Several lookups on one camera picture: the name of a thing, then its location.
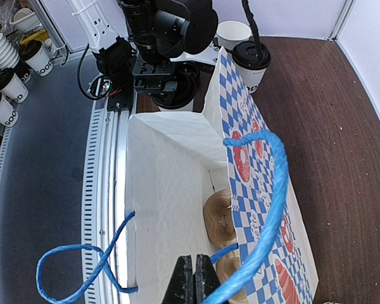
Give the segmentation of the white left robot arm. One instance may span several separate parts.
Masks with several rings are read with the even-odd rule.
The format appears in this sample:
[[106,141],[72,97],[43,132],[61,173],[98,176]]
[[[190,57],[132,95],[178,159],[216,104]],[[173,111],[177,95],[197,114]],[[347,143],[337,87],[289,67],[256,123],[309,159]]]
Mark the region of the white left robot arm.
[[108,20],[103,1],[69,1],[69,5],[86,32],[86,50],[114,89],[132,83],[133,50],[152,65],[182,53],[199,54],[212,42],[219,22],[211,1],[113,1],[113,8],[125,17],[129,42]]

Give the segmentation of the black plastic cup lid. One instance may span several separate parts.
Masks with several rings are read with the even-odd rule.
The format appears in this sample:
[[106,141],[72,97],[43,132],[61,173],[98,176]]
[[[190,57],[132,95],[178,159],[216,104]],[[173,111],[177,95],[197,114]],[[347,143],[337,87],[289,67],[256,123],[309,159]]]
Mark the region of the black plastic cup lid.
[[247,70],[263,70],[271,63],[269,49],[261,43],[262,53],[258,55],[255,43],[243,41],[237,44],[232,50],[234,62]]

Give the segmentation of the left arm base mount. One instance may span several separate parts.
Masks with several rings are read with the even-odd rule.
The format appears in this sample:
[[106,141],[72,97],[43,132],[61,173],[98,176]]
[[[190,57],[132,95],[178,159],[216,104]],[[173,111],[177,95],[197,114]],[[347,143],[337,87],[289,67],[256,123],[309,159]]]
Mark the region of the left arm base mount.
[[82,95],[92,101],[111,97],[111,106],[108,106],[108,111],[132,111],[134,105],[132,68],[135,58],[129,41],[117,37],[116,42],[110,47],[100,49],[99,53],[93,53],[98,70],[110,80],[111,87],[114,89],[112,93],[106,95],[89,95],[82,87],[80,70],[88,50],[89,45],[87,44],[77,67],[77,85]]

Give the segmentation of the brown pulp cup carrier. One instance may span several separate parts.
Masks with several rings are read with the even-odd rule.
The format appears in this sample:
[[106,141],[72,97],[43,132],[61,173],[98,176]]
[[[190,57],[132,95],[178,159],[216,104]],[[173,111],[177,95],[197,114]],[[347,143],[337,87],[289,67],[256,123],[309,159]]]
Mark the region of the brown pulp cup carrier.
[[[203,207],[208,238],[218,249],[237,243],[232,221],[231,198],[230,189],[223,189],[211,195]],[[228,280],[240,266],[238,249],[219,258],[216,271],[220,283],[223,284]]]

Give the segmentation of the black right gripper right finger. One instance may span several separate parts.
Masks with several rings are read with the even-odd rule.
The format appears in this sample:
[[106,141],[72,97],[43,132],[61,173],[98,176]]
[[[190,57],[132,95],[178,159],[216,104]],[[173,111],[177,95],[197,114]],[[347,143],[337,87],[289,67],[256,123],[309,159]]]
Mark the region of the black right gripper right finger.
[[203,303],[218,287],[220,287],[220,281],[210,257],[203,254],[197,255],[194,272],[194,302]]

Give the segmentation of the white paper coffee cup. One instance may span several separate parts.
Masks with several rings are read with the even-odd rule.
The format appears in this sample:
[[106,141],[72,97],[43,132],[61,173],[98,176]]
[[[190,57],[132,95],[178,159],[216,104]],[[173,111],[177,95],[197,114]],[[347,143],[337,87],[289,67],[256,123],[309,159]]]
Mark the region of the white paper coffee cup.
[[238,66],[237,69],[249,93],[253,94],[258,89],[258,86],[261,83],[265,74],[266,68],[261,70],[249,70],[241,66]]

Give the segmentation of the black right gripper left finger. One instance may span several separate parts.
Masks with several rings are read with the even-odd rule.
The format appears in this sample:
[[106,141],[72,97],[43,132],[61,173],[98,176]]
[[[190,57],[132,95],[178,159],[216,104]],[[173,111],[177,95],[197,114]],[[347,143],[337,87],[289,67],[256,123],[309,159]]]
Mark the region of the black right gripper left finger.
[[162,304],[194,303],[193,263],[190,255],[180,256],[175,264]]

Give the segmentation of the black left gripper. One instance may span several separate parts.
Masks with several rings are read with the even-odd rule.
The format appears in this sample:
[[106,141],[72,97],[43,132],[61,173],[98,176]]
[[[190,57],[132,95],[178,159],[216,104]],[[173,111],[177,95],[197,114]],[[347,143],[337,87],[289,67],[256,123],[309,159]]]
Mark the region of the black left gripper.
[[173,93],[178,86],[178,80],[175,76],[176,69],[176,62],[163,61],[158,64],[151,64],[138,56],[132,70],[134,89],[139,94]]

